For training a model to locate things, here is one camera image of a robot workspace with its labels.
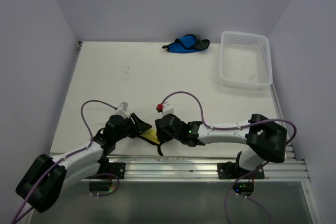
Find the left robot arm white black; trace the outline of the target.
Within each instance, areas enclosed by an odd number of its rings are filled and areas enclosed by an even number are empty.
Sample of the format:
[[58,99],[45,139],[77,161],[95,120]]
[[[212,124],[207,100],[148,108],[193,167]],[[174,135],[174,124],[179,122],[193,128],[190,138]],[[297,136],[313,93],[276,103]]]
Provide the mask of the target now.
[[45,212],[62,190],[89,177],[111,178],[108,155],[124,138],[139,137],[152,126],[134,113],[110,116],[91,142],[68,153],[49,157],[39,155],[16,187],[16,194],[38,212]]

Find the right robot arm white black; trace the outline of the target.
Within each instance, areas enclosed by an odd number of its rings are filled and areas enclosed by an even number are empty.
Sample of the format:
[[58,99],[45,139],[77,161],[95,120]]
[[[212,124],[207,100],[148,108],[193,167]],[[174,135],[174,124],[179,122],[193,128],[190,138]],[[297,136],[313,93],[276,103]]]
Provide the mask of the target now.
[[189,147],[216,143],[247,145],[248,149],[240,151],[234,163],[225,164],[228,172],[240,178],[246,178],[264,162],[285,160],[287,130],[261,114],[253,114],[250,120],[241,123],[206,126],[201,121],[185,123],[170,113],[155,120],[155,127],[161,144],[177,140]]

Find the yellow towel black trim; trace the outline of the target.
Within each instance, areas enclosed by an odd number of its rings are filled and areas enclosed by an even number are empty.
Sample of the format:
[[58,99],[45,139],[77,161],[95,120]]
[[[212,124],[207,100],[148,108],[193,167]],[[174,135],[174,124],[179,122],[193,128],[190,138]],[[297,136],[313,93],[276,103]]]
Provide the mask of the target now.
[[142,133],[139,136],[140,139],[145,140],[147,143],[154,145],[157,147],[157,152],[160,156],[163,156],[163,153],[161,151],[161,145],[160,141],[158,140],[158,137],[156,135],[156,130],[151,128],[147,130],[146,132]]

